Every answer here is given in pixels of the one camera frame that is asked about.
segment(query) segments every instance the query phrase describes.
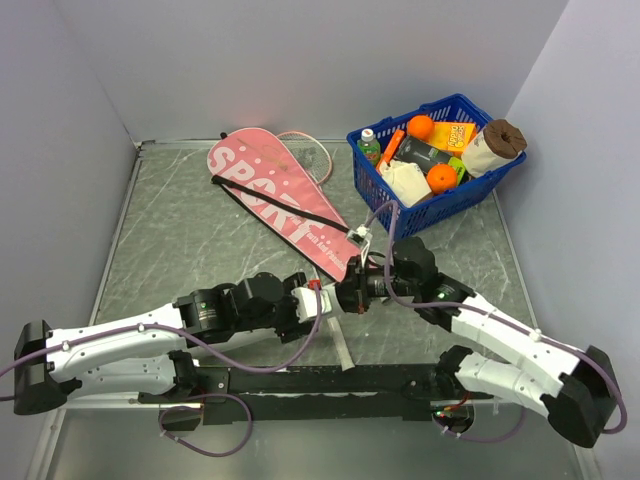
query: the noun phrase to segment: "wall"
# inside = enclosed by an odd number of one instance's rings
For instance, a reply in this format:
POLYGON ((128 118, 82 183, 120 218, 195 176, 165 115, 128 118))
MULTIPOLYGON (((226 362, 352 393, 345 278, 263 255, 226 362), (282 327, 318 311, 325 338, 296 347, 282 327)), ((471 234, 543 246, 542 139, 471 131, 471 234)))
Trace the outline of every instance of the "wall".
POLYGON ((596 456, 616 480, 640 477, 639 23, 634 0, 569 2, 509 111, 530 158, 500 191, 541 326, 612 357, 630 420, 596 456))
MULTIPOLYGON (((0 3, 0 364, 22 325, 86 324, 134 148, 50 0, 0 3)), ((13 391, 8 375, 0 395, 13 391)), ((2 478, 23 478, 42 416, 0 405, 2 478)))
POLYGON ((504 115, 566 0, 55 0, 135 140, 344 138, 463 92, 504 115))

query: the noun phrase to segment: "plastic basket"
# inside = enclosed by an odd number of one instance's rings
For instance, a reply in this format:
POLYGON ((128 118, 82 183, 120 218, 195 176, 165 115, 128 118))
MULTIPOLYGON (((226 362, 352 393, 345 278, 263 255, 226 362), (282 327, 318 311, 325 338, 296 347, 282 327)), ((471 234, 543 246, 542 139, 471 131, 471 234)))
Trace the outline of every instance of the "plastic basket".
MULTIPOLYGON (((398 128, 406 130, 407 122, 418 114, 429 115, 434 121, 441 122, 475 122, 478 131, 492 120, 486 112, 476 107, 471 100, 457 93, 437 102, 425 103, 417 110, 400 117, 387 117, 374 125, 359 128, 347 135, 347 141, 353 149, 353 180, 355 187, 372 211, 390 199, 398 200, 398 197, 391 191, 380 174, 358 148, 360 134, 364 128, 371 128, 384 151, 393 133, 398 128)), ((526 158, 527 155, 523 152, 507 165, 489 171, 482 177, 463 183, 442 195, 413 207, 405 207, 398 201, 400 214, 396 222, 394 240, 413 235, 481 202, 491 193, 509 170, 522 163, 526 158)), ((390 211, 383 213, 378 219, 384 228, 389 231, 391 223, 390 211)))

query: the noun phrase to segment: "orange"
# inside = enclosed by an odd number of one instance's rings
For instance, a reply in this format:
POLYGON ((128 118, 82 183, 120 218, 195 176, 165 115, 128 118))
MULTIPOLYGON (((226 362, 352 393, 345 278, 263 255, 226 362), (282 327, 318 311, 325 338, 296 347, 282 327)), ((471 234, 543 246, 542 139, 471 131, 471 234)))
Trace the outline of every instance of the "orange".
POLYGON ((423 142, 429 139, 433 132, 433 120, 426 115, 416 115, 407 123, 407 133, 423 142))
POLYGON ((439 163, 431 167, 431 170, 427 173, 427 183, 434 195, 440 195, 450 188, 456 188, 458 174, 450 165, 439 163))

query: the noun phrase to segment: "green bottle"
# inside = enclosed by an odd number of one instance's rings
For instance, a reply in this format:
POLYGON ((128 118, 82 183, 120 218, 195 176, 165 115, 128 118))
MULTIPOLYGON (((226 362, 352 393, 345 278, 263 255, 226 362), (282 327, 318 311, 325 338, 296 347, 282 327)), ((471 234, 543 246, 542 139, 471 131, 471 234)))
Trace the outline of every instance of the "green bottle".
POLYGON ((367 157, 369 163, 374 167, 378 165, 380 161, 380 142, 376 139, 375 133, 370 128, 365 128, 362 131, 360 140, 358 140, 358 147, 367 157))

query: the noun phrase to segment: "yellow package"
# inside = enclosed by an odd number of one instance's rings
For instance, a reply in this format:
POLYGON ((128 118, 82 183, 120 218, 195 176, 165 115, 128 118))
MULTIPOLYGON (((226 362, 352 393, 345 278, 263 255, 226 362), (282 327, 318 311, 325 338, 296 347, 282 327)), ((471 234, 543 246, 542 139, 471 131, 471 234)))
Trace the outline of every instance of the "yellow package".
POLYGON ((475 123, 435 122, 428 143, 459 157, 475 136, 475 123))

